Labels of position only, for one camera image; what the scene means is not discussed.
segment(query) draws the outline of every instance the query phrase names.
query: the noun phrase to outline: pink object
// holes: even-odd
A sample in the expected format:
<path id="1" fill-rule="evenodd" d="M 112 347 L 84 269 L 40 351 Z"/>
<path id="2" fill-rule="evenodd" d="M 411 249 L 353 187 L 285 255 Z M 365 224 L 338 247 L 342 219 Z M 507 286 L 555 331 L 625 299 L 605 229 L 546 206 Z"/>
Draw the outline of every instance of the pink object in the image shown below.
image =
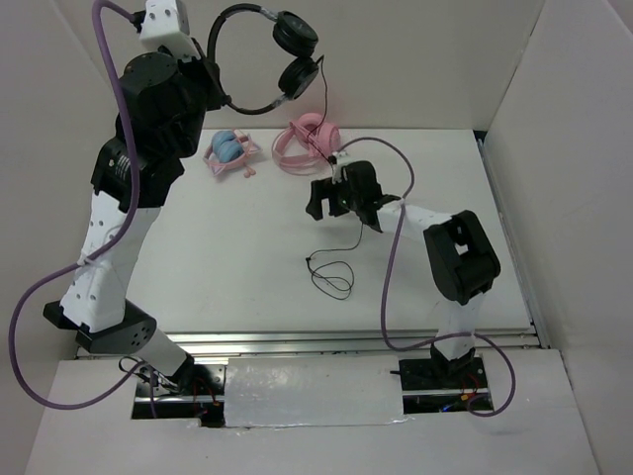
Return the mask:
<path id="1" fill-rule="evenodd" d="M 246 164 L 246 161 L 256 153 L 261 151 L 261 147 L 253 141 L 250 137 L 250 134 L 245 134 L 243 131 L 239 129 L 233 129 L 233 133 L 237 137 L 237 140 L 242 143 L 242 147 L 244 149 L 244 153 L 229 163 L 220 163 L 216 160 L 216 156 L 214 155 L 213 146 L 209 145 L 207 151 L 203 156 L 203 160 L 207 163 L 207 166 L 211 168 L 215 176 L 218 176 L 220 173 L 226 170 L 233 170 L 240 166 L 246 168 L 244 171 L 244 177 L 249 178 L 252 175 L 255 175 L 257 172 L 253 170 L 250 166 Z"/>
<path id="2" fill-rule="evenodd" d="M 292 138 L 308 153 L 287 155 L 286 148 Z M 307 113 L 290 123 L 273 141 L 273 159 L 279 167 L 293 175 L 311 175 L 327 164 L 327 158 L 340 147 L 340 132 L 335 124 L 324 122 L 323 116 Z"/>

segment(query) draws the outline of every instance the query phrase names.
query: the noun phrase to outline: black ear cup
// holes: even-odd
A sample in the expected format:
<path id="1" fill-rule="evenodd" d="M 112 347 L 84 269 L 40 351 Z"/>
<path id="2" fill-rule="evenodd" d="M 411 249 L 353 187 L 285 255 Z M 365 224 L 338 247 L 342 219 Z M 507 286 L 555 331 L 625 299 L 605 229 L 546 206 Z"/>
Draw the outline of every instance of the black ear cup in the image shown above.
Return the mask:
<path id="1" fill-rule="evenodd" d="M 290 12 L 277 14 L 273 39 L 284 51 L 296 57 L 310 57 L 315 52 L 318 35 L 304 20 Z"/>
<path id="2" fill-rule="evenodd" d="M 318 65 L 309 57 L 298 57 L 291 62 L 279 78 L 279 88 L 294 100 L 301 96 L 318 74 Z"/>

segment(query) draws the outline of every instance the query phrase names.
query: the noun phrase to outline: white floor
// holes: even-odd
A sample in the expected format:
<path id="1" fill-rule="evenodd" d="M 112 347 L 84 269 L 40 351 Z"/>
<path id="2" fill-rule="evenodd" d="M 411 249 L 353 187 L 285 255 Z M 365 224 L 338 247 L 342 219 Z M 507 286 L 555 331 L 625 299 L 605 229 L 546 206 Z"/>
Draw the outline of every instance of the white floor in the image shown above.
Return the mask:
<path id="1" fill-rule="evenodd" d="M 366 331 L 379 328 L 379 306 L 392 237 L 371 230 L 358 249 L 334 255 L 353 266 L 356 286 L 346 302 L 311 283 L 305 258 L 319 248 L 358 239 L 355 216 L 306 214 L 310 182 L 287 175 L 270 158 L 279 131 L 252 131 L 264 147 L 246 179 L 240 170 L 215 179 L 200 156 L 214 131 L 204 131 L 201 152 L 184 160 L 186 173 L 143 246 L 129 298 L 157 318 L 166 332 Z M 501 262 L 487 295 L 480 329 L 529 329 L 529 319 L 497 209 L 470 131 L 343 131 L 344 140 L 375 135 L 411 159 L 416 185 L 409 201 L 442 212 L 476 212 Z M 374 163 L 385 193 L 401 195 L 408 174 L 400 158 L 377 143 L 350 149 Z M 327 262 L 320 256 L 316 264 Z M 426 249 L 403 240 L 392 280 L 389 327 L 434 330 L 446 303 L 433 284 Z"/>
<path id="2" fill-rule="evenodd" d="M 483 355 L 499 405 L 508 373 L 495 353 Z M 389 426 L 251 430 L 132 421 L 130 381 L 92 408 L 45 410 L 27 474 L 597 474 L 559 353 L 509 356 L 516 398 L 489 420 L 446 413 Z M 114 361 L 62 361 L 50 397 L 83 401 L 120 377 Z"/>

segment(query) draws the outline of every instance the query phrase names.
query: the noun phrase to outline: black headphones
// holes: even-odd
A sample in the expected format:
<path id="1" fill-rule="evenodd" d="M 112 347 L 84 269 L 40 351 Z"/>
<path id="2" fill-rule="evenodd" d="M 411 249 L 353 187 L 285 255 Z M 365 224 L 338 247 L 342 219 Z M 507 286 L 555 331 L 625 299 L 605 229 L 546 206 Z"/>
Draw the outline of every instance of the black headphones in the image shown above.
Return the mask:
<path id="1" fill-rule="evenodd" d="M 235 106 L 230 98 L 228 98 L 227 105 L 241 114 L 251 116 L 265 114 L 287 100 L 292 101 L 297 99 L 315 80 L 318 74 L 318 64 L 322 61 L 322 57 L 318 61 L 312 59 L 312 55 L 315 53 L 315 48 L 317 47 L 318 35 L 308 23 L 294 13 L 275 13 L 259 5 L 239 3 L 221 12 L 211 27 L 209 40 L 207 42 L 207 58 L 210 62 L 216 62 L 216 45 L 222 25 L 228 17 L 239 12 L 259 13 L 275 22 L 273 39 L 284 51 L 296 57 L 296 59 L 286 67 L 277 83 L 284 93 L 283 96 L 274 100 L 266 107 L 262 107 L 261 109 L 243 109 Z M 220 78 L 218 77 L 217 80 L 218 86 L 223 94 L 225 94 L 222 84 L 220 83 Z"/>

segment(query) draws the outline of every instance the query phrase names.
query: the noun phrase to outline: blue object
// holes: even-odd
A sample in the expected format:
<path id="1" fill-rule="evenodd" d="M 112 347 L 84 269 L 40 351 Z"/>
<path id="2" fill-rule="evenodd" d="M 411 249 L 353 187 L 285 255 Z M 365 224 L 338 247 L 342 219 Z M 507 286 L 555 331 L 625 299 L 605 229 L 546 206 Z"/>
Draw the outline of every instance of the blue object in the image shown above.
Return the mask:
<path id="1" fill-rule="evenodd" d="M 220 163 L 229 163 L 244 154 L 244 148 L 233 131 L 219 131 L 211 139 L 211 148 Z"/>

